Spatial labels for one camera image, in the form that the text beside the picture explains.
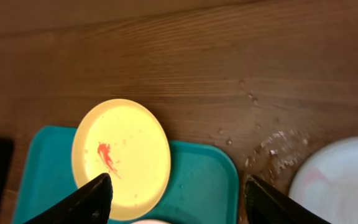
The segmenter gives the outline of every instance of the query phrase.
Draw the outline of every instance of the red object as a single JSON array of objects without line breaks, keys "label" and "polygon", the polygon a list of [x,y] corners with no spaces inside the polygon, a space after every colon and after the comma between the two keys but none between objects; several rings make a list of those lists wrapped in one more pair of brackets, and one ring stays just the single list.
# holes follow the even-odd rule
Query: red object
[{"label": "red object", "polygon": [[100,155],[100,158],[102,158],[103,162],[118,177],[118,179],[121,179],[120,176],[118,175],[118,170],[112,166],[114,163],[112,162],[109,153],[110,153],[110,144],[99,142],[98,154]]}]

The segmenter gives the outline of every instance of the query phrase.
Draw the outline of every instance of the wooden table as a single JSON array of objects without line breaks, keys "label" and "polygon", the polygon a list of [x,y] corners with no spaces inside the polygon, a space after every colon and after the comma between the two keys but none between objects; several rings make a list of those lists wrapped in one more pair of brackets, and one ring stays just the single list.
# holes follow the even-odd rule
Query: wooden table
[{"label": "wooden table", "polygon": [[358,135],[358,0],[259,1],[0,36],[0,136],[16,143],[0,223],[12,218],[37,130],[78,126],[113,98],[146,106],[169,139],[217,145],[239,170],[276,131],[308,133],[314,150]]}]

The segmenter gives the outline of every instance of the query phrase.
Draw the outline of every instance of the water droplet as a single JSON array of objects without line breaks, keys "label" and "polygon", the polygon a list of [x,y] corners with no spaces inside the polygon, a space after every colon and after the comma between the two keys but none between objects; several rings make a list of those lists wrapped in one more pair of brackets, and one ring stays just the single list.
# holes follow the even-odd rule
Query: water droplet
[{"label": "water droplet", "polygon": [[261,155],[262,149],[263,149],[263,146],[255,148],[254,149],[254,154],[255,155]]},{"label": "water droplet", "polygon": [[245,166],[245,167],[248,167],[248,165],[249,165],[249,159],[247,158],[247,159],[246,159],[246,162],[244,163],[244,166]]},{"label": "water droplet", "polygon": [[246,87],[246,82],[244,80],[239,80],[240,87],[244,89]]},{"label": "water droplet", "polygon": [[280,118],[274,117],[273,123],[274,123],[274,124],[280,124]]},{"label": "water droplet", "polygon": [[253,104],[254,104],[255,106],[258,106],[258,105],[259,105],[259,101],[258,101],[258,99],[256,99],[256,98],[254,98],[254,99],[252,100],[252,102],[253,102]]},{"label": "water droplet", "polygon": [[270,155],[274,156],[274,155],[277,155],[277,154],[278,154],[277,150],[275,150],[275,149],[270,150]]},{"label": "water droplet", "polygon": [[268,174],[270,175],[270,180],[271,180],[272,182],[274,182],[275,176],[274,176],[274,173],[273,173],[273,171],[272,171],[271,169],[268,170]]}]

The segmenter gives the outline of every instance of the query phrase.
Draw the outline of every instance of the spilled liquid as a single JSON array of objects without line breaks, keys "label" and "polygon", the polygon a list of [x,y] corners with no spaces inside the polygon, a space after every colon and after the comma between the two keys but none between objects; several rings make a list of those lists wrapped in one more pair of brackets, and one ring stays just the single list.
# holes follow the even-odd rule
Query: spilled liquid
[{"label": "spilled liquid", "polygon": [[239,223],[248,223],[244,206],[244,190],[247,175],[255,174],[285,195],[295,171],[313,152],[310,137],[291,129],[271,134],[257,146],[244,163],[241,180]]}]

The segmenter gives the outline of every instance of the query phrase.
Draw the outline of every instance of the food residue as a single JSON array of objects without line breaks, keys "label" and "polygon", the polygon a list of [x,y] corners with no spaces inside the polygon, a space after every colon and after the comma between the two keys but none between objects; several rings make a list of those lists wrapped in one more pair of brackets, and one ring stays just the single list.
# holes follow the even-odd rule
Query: food residue
[{"label": "food residue", "polygon": [[114,163],[112,162],[109,153],[110,153],[110,144],[99,142],[98,154],[100,155],[100,158],[102,158],[103,162],[118,177],[118,179],[121,179],[120,176],[118,175],[118,170],[112,166]]},{"label": "food residue", "polygon": [[[319,148],[318,144],[310,139],[308,133],[296,129],[268,135],[251,155],[244,158],[241,192],[245,192],[247,176],[254,174],[281,193],[287,194],[293,174],[299,165]],[[241,224],[248,223],[245,196],[240,196],[239,220]]]}]

